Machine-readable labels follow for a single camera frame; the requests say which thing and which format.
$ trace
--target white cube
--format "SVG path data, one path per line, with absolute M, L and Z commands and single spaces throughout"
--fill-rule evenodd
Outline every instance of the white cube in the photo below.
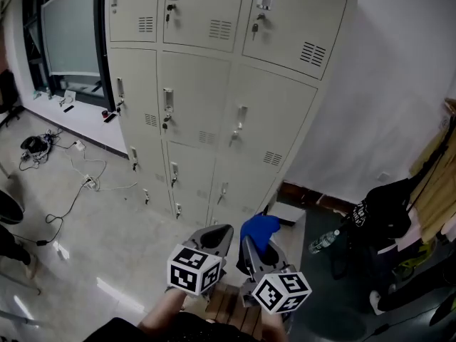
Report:
M 167 262 L 168 285 L 200 295 L 219 281 L 222 260 L 178 244 Z
M 297 310 L 311 292 L 302 272 L 293 272 L 264 275 L 253 296 L 269 314 L 280 314 Z

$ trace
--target black window frame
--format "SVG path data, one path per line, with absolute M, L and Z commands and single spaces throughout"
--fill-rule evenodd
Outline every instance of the black window frame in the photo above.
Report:
M 41 23 L 41 6 L 49 0 L 22 0 L 22 19 L 24 26 L 24 43 L 26 55 L 35 90 L 46 91 L 46 82 L 53 95 L 62 96 L 65 89 L 61 87 L 61 76 L 49 75 L 46 62 L 46 51 L 43 42 L 43 27 Z M 37 23 L 39 53 L 34 47 L 33 39 L 29 33 L 30 24 Z M 95 48 L 97 52 L 98 70 L 100 72 L 100 84 L 103 87 L 104 97 L 91 95 L 90 93 L 76 93 L 76 100 L 82 103 L 100 106 L 115 111 L 113 89 L 110 84 L 110 74 L 108 66 L 108 55 L 105 39 L 105 0 L 93 0 L 93 23 L 95 29 Z M 43 80 L 40 64 L 43 68 Z

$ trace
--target wooden slat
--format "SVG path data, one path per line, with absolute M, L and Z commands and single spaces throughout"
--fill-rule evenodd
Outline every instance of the wooden slat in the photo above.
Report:
M 261 312 L 258 315 L 258 319 L 256 320 L 256 326 L 254 329 L 254 332 L 252 334 L 252 337 L 255 338 L 257 341 L 261 341 L 261 338 L 263 337 L 263 326 L 261 324 Z
M 257 324 L 258 315 L 260 314 L 261 308 L 259 306 L 251 306 L 247 310 L 247 314 L 244 319 L 244 323 L 241 327 L 241 332 L 252 335 Z
M 236 305 L 234 306 L 234 310 L 231 315 L 231 318 L 228 321 L 228 324 L 230 326 L 235 326 L 237 329 L 241 330 L 246 313 L 247 308 L 244 308 L 244 304 L 242 303 L 242 297 L 240 294 L 238 294 L 236 299 Z
M 239 294 L 239 288 L 228 285 L 225 290 L 222 305 L 219 308 L 219 313 L 217 314 L 216 321 L 219 323 L 226 324 L 228 322 L 229 316 L 231 316 L 234 307 L 236 306 L 236 298 Z
M 215 285 L 214 291 L 211 295 L 211 301 L 206 308 L 206 319 L 216 319 L 220 305 L 223 301 L 224 291 L 226 288 L 227 285 L 220 282 Z

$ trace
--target dark floor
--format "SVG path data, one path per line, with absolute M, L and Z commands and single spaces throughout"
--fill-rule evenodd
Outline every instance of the dark floor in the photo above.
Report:
M 315 238 L 336 229 L 340 219 L 339 214 L 324 209 L 310 209 L 306 214 L 301 270 L 309 281 L 313 293 L 294 316 L 290 338 L 292 342 L 364 341 L 377 327 L 416 316 L 438 306 L 450 295 L 450 288 L 434 290 L 402 308 L 376 316 L 369 304 L 369 293 L 372 289 L 383 289 L 393 280 L 392 274 L 387 271 L 390 269 L 388 265 L 391 254 L 374 256 L 372 259 L 359 254 L 358 260 L 349 268 L 347 276 L 335 281 L 331 276 L 329 249 L 316 255 L 309 254 L 307 250 L 307 246 Z M 345 244 L 342 239 L 334 244 L 333 250 L 338 252 L 341 244 Z M 439 245 L 432 258 L 420 266 L 416 274 L 443 260 L 452 247 L 453 244 L 446 247 Z M 434 312 L 429 311 L 391 327 L 379 336 L 370 337 L 368 342 L 456 341 L 443 338 L 444 330 L 451 322 L 456 321 L 456 312 L 429 327 L 429 320 Z

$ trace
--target black and white marker pattern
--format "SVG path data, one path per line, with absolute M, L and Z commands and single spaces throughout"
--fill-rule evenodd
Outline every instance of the black and white marker pattern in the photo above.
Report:
M 301 293 L 302 291 L 307 291 L 307 286 L 304 284 L 304 282 L 301 280 L 301 278 L 298 275 L 279 275 L 280 280 L 282 281 L 282 284 L 285 286 L 285 289 L 290 293 Z
M 308 294 L 300 295 L 300 296 L 290 296 L 279 309 L 277 309 L 277 313 L 281 313 L 282 311 L 293 311 L 297 309 L 304 299 L 308 296 Z
M 171 284 L 180 286 L 188 291 L 196 292 L 197 275 L 193 272 L 171 265 Z
M 215 264 L 210 269 L 206 270 L 202 275 L 202 286 L 201 290 L 207 289 L 209 286 L 217 282 L 217 276 L 219 275 L 220 263 Z
M 174 261 L 179 264 L 192 267 L 193 269 L 199 270 L 201 266 L 206 261 L 207 255 L 199 253 L 193 249 L 184 248 L 181 252 L 174 258 Z
M 277 303 L 282 299 L 282 294 L 272 286 L 269 281 L 265 281 L 255 293 L 256 297 L 261 300 L 264 307 L 268 310 L 274 309 Z

